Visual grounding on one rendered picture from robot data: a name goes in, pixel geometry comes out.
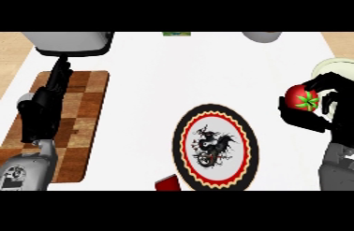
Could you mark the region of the pale cream bowl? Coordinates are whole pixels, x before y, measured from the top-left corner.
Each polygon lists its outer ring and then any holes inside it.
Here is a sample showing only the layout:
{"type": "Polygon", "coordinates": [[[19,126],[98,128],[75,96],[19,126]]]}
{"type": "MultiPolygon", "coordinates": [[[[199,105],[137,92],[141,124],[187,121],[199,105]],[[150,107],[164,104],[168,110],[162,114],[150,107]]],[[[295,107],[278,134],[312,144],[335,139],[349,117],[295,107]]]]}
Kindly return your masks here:
{"type": "MultiPolygon", "coordinates": [[[[312,79],[319,77],[319,75],[324,75],[330,72],[334,72],[340,74],[347,79],[354,80],[354,59],[350,58],[331,58],[322,61],[318,66],[315,67],[313,73],[312,73],[312,79]]],[[[324,97],[331,93],[337,92],[335,89],[333,90],[324,90],[319,92],[321,97],[321,106],[324,104],[324,97]]],[[[338,102],[334,102],[330,106],[330,112],[325,115],[328,120],[333,122],[335,111],[337,111],[338,102]]]]}

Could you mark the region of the red object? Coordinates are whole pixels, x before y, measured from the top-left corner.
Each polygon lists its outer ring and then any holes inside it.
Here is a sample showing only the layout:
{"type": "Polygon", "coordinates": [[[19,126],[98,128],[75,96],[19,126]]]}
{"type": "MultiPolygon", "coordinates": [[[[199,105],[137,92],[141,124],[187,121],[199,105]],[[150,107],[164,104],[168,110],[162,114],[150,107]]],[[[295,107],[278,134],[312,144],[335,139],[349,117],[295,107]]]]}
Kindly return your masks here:
{"type": "Polygon", "coordinates": [[[159,191],[180,191],[178,176],[171,175],[156,182],[156,189],[159,191]]]}

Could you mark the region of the black rimmed dragon plate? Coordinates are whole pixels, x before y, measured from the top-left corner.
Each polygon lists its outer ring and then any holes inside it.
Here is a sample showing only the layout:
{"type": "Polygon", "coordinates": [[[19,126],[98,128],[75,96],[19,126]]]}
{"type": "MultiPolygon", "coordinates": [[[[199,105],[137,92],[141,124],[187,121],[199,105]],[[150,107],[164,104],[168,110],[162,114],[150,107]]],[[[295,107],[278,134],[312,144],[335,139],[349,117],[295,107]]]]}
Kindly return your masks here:
{"type": "Polygon", "coordinates": [[[174,135],[178,173],[196,191],[244,191],[255,178],[260,144],[229,107],[207,104],[183,116],[174,135]]]}

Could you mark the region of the red tomato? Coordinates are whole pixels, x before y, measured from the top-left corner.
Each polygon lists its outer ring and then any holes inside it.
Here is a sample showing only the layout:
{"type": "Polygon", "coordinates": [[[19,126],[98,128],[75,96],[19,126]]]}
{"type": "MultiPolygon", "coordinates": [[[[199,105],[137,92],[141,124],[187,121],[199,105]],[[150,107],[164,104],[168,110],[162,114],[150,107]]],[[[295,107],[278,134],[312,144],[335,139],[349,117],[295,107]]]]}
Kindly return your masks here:
{"type": "Polygon", "coordinates": [[[319,94],[307,91],[304,85],[293,86],[285,93],[285,104],[290,108],[313,112],[319,108],[319,94]]]}

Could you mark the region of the grey round container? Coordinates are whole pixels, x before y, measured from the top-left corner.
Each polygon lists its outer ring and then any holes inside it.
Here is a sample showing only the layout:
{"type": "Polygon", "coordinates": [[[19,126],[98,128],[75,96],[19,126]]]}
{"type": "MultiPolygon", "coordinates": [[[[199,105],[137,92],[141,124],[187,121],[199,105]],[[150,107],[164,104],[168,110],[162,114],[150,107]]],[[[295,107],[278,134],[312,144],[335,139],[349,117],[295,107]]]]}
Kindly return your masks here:
{"type": "Polygon", "coordinates": [[[244,35],[255,42],[270,43],[279,39],[282,32],[244,32],[244,35]]]}

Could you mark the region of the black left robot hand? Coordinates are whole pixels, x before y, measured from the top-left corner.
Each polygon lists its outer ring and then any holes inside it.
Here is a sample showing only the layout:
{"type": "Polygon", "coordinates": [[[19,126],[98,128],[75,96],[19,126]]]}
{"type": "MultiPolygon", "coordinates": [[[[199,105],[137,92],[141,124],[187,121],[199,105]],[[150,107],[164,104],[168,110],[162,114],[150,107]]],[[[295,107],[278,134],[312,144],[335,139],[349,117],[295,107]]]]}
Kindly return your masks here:
{"type": "Polygon", "coordinates": [[[21,101],[17,106],[23,119],[24,143],[56,137],[72,75],[72,63],[63,55],[54,65],[47,85],[38,89],[32,99],[21,101]]]}

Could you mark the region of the checkered wooden cutting board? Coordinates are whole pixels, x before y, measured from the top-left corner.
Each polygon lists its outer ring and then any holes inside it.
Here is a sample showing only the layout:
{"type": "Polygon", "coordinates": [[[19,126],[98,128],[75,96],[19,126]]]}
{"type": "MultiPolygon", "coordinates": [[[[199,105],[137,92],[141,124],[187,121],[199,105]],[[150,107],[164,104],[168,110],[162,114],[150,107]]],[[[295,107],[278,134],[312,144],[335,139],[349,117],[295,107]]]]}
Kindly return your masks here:
{"type": "MultiPolygon", "coordinates": [[[[50,71],[38,74],[30,92],[45,86],[50,71]]],[[[96,130],[110,80],[109,71],[75,71],[63,101],[61,124],[56,136],[58,154],[53,183],[82,182],[91,158],[96,130]]],[[[20,153],[39,152],[39,148],[21,142],[23,121],[17,114],[0,146],[0,165],[20,153]]]]}

